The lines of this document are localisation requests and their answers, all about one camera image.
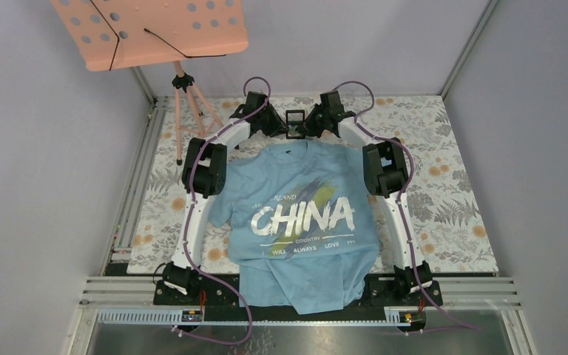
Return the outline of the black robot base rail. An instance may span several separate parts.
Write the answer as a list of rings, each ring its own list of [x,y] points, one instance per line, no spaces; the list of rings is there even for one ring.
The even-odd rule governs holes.
[[[444,293],[433,277],[425,295],[401,298],[394,293],[393,274],[362,275],[356,271],[316,271],[296,268],[284,274],[267,270],[243,270],[237,274],[199,274],[201,292],[194,298],[182,298],[163,290],[162,275],[146,282],[153,287],[145,299],[154,306],[170,308],[226,306],[246,310],[252,320],[252,308],[291,307],[298,314],[340,311],[361,305],[425,311],[444,305]]]

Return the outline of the light blue printed t-shirt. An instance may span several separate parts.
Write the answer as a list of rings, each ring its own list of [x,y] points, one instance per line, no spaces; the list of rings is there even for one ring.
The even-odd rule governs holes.
[[[284,274],[372,269],[380,252],[360,152],[341,144],[273,144],[233,160],[209,222],[229,225],[229,259]]]

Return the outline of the black square brooch box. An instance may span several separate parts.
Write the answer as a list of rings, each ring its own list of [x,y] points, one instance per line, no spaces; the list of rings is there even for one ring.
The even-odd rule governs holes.
[[[289,140],[305,139],[303,126],[305,123],[304,109],[289,109],[285,111],[285,123],[287,132],[285,136]]]

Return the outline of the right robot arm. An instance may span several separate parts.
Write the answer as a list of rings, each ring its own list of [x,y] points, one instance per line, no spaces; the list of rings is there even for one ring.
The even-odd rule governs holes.
[[[365,186],[377,198],[393,242],[394,293],[401,303],[414,304],[433,286],[433,277],[413,238],[406,194],[412,180],[411,154],[401,141],[372,132],[358,115],[347,111],[335,89],[320,95],[299,131],[312,137],[329,131],[360,151]]]

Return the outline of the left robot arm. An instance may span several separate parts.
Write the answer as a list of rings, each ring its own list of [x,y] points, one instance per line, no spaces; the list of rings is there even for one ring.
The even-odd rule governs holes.
[[[203,238],[211,208],[226,183],[229,153],[259,131],[277,136],[285,133],[286,125],[270,104],[269,95],[250,91],[226,125],[207,138],[189,142],[181,176],[186,211],[177,248],[163,269],[161,284],[183,304],[194,302],[201,292]]]

